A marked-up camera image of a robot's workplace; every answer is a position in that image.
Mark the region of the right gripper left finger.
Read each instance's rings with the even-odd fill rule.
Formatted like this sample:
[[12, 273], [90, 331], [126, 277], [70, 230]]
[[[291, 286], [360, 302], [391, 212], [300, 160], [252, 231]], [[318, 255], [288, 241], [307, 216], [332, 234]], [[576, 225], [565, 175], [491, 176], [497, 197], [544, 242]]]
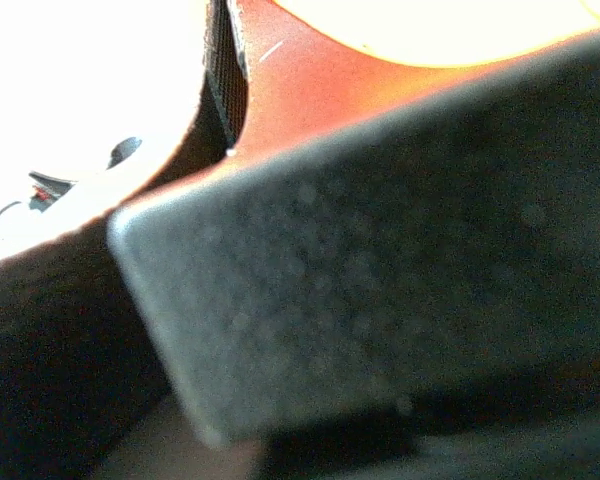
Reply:
[[222, 1], [0, 1], [0, 479], [81, 479], [166, 392], [112, 214], [204, 171]]

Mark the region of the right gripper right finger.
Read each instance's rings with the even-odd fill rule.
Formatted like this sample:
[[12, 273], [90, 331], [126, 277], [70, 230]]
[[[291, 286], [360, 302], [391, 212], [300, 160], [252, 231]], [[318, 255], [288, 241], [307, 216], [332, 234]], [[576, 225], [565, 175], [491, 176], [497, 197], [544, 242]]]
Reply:
[[234, 5], [234, 152], [108, 230], [203, 441], [600, 358], [600, 28], [417, 67], [280, 2]]

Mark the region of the orange t shirt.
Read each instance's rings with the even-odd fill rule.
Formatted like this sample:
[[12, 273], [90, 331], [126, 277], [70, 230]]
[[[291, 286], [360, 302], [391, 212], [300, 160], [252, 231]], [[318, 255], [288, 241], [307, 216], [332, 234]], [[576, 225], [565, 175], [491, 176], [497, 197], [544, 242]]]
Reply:
[[297, 0], [279, 5], [349, 48], [417, 67], [492, 63], [600, 28], [600, 1]]

